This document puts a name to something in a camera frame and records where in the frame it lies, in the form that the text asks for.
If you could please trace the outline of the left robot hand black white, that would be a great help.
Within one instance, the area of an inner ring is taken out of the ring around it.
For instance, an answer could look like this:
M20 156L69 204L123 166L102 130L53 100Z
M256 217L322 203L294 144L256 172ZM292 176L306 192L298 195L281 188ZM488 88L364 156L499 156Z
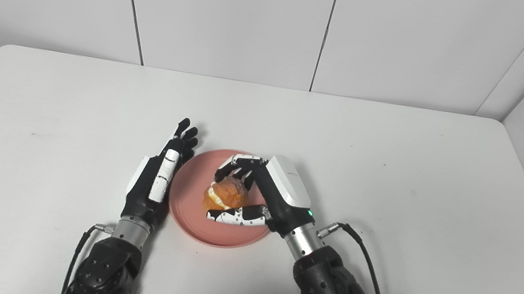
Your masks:
M188 118L179 122L171 139L158 155L143 160L130 181L121 217L157 226L168 213L170 183L194 155L199 129Z

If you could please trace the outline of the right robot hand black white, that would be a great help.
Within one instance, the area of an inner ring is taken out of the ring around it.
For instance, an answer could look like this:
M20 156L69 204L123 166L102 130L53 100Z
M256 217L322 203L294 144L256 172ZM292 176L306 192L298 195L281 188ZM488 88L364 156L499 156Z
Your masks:
M215 172L213 187L231 177L250 190L256 186L264 204L208 210L212 221L258 227L265 226L281 237L294 234L299 227L314 224L311 201L294 163L286 156L270 159L251 154L229 157Z

